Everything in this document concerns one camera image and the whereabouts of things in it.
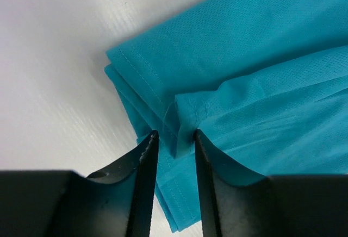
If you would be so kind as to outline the teal t-shirt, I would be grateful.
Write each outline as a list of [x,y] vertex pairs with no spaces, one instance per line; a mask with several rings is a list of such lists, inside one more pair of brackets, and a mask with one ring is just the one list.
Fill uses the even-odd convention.
[[197,129],[261,174],[347,172],[347,0],[207,0],[107,57],[138,140],[159,133],[172,232],[201,219]]

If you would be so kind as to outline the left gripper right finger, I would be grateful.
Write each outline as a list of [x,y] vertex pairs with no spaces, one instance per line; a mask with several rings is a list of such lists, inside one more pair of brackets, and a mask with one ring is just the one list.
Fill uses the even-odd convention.
[[347,175],[264,176],[194,138],[204,236],[347,236]]

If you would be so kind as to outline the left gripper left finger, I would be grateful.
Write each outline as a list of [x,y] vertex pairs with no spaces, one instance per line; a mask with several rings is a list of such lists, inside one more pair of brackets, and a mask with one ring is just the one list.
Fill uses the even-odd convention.
[[1,236],[149,236],[159,135],[83,177],[2,171]]

